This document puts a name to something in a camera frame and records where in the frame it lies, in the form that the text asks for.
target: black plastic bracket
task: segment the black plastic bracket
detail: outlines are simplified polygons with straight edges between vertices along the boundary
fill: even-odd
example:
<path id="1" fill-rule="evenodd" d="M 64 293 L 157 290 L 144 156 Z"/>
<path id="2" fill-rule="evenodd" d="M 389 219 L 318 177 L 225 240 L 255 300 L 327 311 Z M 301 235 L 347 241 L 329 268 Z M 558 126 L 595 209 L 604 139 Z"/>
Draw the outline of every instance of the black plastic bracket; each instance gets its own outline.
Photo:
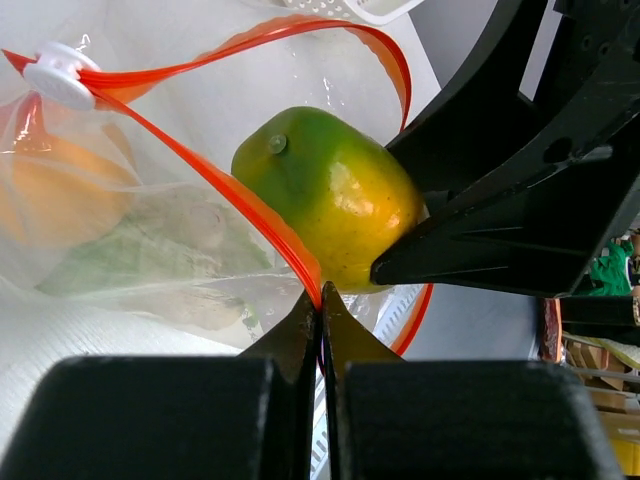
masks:
<path id="1" fill-rule="evenodd" d="M 574 18 L 565 18 L 556 37 L 534 102 L 542 124 L 529 141 L 516 148 L 522 137 L 510 137 L 500 127 L 504 119 L 495 119 L 505 113 L 505 95 L 515 102 L 519 79 L 512 80 L 506 93 L 496 93 L 483 70 L 491 65 L 494 81 L 500 82 L 502 72 L 510 78 L 515 67 L 508 55 L 482 54 L 497 55 L 506 48 L 501 42 L 519 41 L 520 50 L 510 48 L 526 57 L 535 33 L 529 22 L 539 22 L 544 2 L 500 0 L 452 86 L 389 145 L 425 193 L 456 186 L 464 190 L 374 263 L 375 283 L 449 283 L 562 296 L 574 290 L 605 242 L 631 224 L 640 209 L 640 7 L 637 0 L 568 3 L 572 10 L 565 6 L 563 13 Z M 590 35 L 600 45 L 592 47 L 595 57 L 580 63 L 576 50 L 584 48 L 588 27 L 599 32 Z M 509 36 L 514 29 L 529 35 Z M 495 31 L 502 32 L 497 42 Z M 567 73 L 566 59 L 584 68 Z M 484 100 L 487 108 L 474 108 L 481 102 L 480 87 L 470 90 L 473 94 L 459 87 L 470 89 L 474 82 L 486 85 L 486 96 L 497 95 L 496 115 L 487 103 L 491 97 Z M 466 95 L 476 98 L 475 103 Z M 464 120 L 454 128 L 452 118 L 469 116 L 485 124 L 480 134 Z M 509 120 L 519 123 L 521 118 Z M 528 132 L 531 123 L 524 123 Z M 510 146 L 492 148 L 503 142 Z M 467 146 L 460 150 L 458 143 Z M 457 163 L 452 152 L 460 155 Z M 485 168 L 479 160 L 487 157 L 495 168 Z M 438 159 L 453 167 L 436 166 Z M 469 172 L 477 163 L 485 167 L 478 167 L 474 178 Z M 486 175 L 478 177 L 483 168 Z M 432 175 L 439 179 L 433 184 Z"/>

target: white plastic basket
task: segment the white plastic basket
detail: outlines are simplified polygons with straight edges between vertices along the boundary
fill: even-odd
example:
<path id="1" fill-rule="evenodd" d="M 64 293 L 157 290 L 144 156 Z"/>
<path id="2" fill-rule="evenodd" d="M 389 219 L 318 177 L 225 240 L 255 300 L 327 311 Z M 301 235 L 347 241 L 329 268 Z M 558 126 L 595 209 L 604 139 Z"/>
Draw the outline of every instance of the white plastic basket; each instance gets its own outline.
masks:
<path id="1" fill-rule="evenodd" d="M 324 17 L 385 25 L 424 0 L 283 0 L 291 8 Z"/>

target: green object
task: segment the green object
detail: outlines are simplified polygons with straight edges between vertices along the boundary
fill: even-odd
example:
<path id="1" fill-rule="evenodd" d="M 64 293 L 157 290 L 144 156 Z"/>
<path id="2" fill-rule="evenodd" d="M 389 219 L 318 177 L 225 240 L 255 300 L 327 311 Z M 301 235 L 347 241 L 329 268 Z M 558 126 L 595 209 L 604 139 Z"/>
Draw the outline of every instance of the green object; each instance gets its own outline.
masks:
<path id="1" fill-rule="evenodd" d="M 623 241 L 621 245 L 609 242 L 607 245 L 609 255 L 599 257 L 591 266 L 589 276 L 591 280 L 602 284 L 585 292 L 576 292 L 581 295 L 629 295 L 631 285 L 627 278 L 629 257 L 633 255 L 633 244 Z"/>
<path id="2" fill-rule="evenodd" d="M 270 268 L 249 225 L 215 193 L 178 187 L 141 198 L 101 239 L 72 249 L 37 287 L 54 296 L 198 285 Z"/>

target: cardboard box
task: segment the cardboard box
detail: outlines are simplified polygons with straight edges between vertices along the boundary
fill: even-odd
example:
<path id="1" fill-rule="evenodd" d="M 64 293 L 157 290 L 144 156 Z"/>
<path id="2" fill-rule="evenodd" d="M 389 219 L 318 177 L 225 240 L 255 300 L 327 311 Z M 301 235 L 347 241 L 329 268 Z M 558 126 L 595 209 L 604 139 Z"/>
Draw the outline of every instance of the cardboard box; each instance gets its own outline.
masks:
<path id="1" fill-rule="evenodd" d="M 640 445 L 640 415 L 600 412 L 600 420 L 609 438 Z"/>

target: clear plastic bag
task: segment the clear plastic bag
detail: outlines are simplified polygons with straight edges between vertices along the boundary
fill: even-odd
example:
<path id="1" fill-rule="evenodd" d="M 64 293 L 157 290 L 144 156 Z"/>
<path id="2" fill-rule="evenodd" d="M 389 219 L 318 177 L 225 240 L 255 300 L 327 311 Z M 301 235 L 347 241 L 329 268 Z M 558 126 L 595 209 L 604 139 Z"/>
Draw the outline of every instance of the clear plastic bag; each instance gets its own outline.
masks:
<path id="1" fill-rule="evenodd" d="M 0 6 L 0 46 L 9 51 L 29 57 L 54 40 L 104 72 L 192 59 L 203 65 L 164 77 L 156 70 L 146 83 L 138 74 L 137 84 L 132 74 L 83 71 L 99 103 L 79 112 L 30 91 L 15 71 L 28 61 L 7 52 L 11 63 L 0 65 L 0 276 L 22 289 L 133 312 L 238 348 L 288 313 L 303 290 L 301 272 L 317 295 L 308 258 L 292 269 L 281 255 L 292 249 L 291 258 L 301 258 L 291 232 L 282 234 L 264 206 L 225 184 L 203 157 L 229 172 L 238 145 L 294 105 L 331 111 L 386 142 L 406 121 L 410 101 L 393 45 L 365 27 L 347 32 L 329 23 L 326 31 L 281 35 L 292 22 L 286 20 L 269 30 L 284 38 L 265 43 L 270 38 L 262 31 L 265 44 L 205 65 L 220 46 L 241 50 L 259 37 L 257 25 L 290 12 L 227 0 L 26 3 L 32 8 L 22 11 L 33 28 L 25 28 L 25 19 L 8 21 L 13 12 Z M 307 29 L 300 31 L 318 26 L 298 23 Z M 358 98 L 346 93 L 354 83 Z M 161 141 L 164 133 L 168 141 Z M 269 238 L 265 226 L 275 232 Z M 274 235 L 284 238 L 280 248 Z M 346 301 L 373 328 L 393 294 Z"/>

